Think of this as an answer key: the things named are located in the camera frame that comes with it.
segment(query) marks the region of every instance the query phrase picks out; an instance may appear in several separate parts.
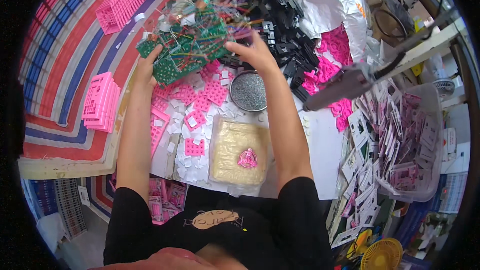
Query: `person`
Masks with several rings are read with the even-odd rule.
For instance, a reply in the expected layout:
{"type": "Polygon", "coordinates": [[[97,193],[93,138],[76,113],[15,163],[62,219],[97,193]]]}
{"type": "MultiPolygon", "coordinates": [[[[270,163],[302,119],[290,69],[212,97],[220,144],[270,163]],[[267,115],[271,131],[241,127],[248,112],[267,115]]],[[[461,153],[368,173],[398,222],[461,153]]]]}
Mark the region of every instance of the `person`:
{"type": "Polygon", "coordinates": [[[195,187],[190,187],[183,212],[163,225],[152,224],[147,205],[150,101],[156,84],[153,62],[162,50],[158,45],[139,60],[132,78],[103,269],[333,268],[326,219],[292,94],[267,45],[255,31],[252,39],[251,47],[234,42],[225,47],[252,65],[265,84],[278,198],[234,198],[225,193],[226,200],[207,195],[199,203],[191,193],[195,187]]]}

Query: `printed logo on shirt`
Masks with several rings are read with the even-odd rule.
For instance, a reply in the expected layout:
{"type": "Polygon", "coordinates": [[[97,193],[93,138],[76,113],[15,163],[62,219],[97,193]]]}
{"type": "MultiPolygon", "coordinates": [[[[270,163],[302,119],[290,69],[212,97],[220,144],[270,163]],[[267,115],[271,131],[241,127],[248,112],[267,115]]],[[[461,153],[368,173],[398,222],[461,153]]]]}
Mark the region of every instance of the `printed logo on shirt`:
{"type": "Polygon", "coordinates": [[[210,211],[199,210],[198,215],[193,219],[183,219],[183,227],[193,225],[195,228],[204,230],[224,222],[231,222],[233,225],[242,228],[243,217],[239,217],[233,210],[214,209],[210,211]]]}

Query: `green circuit board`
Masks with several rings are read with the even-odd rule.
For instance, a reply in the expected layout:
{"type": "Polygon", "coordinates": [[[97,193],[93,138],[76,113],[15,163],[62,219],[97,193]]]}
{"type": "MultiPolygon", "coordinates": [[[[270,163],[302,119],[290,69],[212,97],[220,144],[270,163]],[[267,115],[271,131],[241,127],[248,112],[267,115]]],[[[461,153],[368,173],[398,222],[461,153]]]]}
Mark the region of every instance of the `green circuit board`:
{"type": "Polygon", "coordinates": [[[182,26],[180,21],[177,21],[169,31],[161,31],[159,22],[153,29],[157,39],[142,39],[136,46],[140,56],[145,58],[155,46],[163,45],[162,52],[153,63],[153,77],[161,87],[168,86],[229,53],[224,45],[226,41],[233,39],[213,5],[207,3],[203,10],[189,5],[184,10],[190,14],[192,11],[195,13],[194,24],[182,26]]]}

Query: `yellow fan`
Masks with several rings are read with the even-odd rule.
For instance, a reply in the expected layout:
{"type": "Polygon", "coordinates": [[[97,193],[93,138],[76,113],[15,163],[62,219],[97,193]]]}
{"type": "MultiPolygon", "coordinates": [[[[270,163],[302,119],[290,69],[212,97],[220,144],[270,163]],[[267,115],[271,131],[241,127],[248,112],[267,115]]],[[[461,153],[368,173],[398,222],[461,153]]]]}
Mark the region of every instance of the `yellow fan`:
{"type": "Polygon", "coordinates": [[[361,260],[361,270],[396,269],[402,260],[402,244],[394,238],[386,238],[368,247],[361,260]]]}

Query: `black t-shirt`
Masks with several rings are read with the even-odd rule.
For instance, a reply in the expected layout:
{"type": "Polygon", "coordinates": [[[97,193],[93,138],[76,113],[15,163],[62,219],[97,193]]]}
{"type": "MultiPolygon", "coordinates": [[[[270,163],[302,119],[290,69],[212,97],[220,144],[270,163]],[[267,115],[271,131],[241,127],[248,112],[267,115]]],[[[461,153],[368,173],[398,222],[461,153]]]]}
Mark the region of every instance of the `black t-shirt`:
{"type": "Polygon", "coordinates": [[[195,209],[186,205],[165,224],[154,225],[142,197],[120,187],[106,233],[104,264],[145,260],[165,247],[195,253],[215,244],[249,270],[333,269],[319,204],[313,180],[297,177],[260,211],[228,203],[195,209]]]}

